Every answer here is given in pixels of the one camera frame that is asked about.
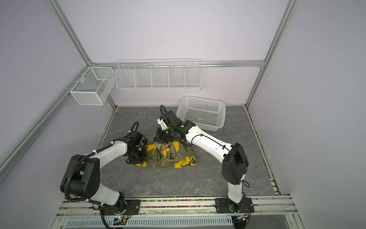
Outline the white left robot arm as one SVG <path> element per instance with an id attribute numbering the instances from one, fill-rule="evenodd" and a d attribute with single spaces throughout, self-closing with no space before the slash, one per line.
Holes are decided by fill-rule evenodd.
<path id="1" fill-rule="evenodd" d="M 146 158 L 146 141 L 137 143 L 122 138 L 94 150 L 87 155 L 74 155 L 68 164 L 60 185 L 68 202 L 86 201 L 100 206 L 107 205 L 123 212 L 126 209 L 124 194 L 100 182 L 100 170 L 120 156 L 128 162 L 139 164 Z"/>

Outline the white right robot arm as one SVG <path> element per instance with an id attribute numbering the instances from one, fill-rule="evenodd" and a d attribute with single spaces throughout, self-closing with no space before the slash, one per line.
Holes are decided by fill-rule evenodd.
<path id="1" fill-rule="evenodd" d="M 159 130 L 164 136 L 180 140 L 186 146 L 198 146 L 214 156 L 221 164 L 221 174 L 228 182 L 228 199 L 235 205 L 241 205 L 244 198 L 243 180 L 246 177 L 249 162 L 244 148 L 236 143 L 223 142 L 193 123 L 179 123 L 178 126 L 167 125 L 158 119 Z"/>

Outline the camouflage yellow green trousers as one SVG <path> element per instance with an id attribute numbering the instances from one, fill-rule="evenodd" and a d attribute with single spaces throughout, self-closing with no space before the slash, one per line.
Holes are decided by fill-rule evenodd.
<path id="1" fill-rule="evenodd" d="M 181 169 L 197 164 L 192 147 L 187 147 L 179 141 L 161 143 L 154 142 L 147 146 L 146 159 L 136 164 L 137 167 L 157 169 Z"/>

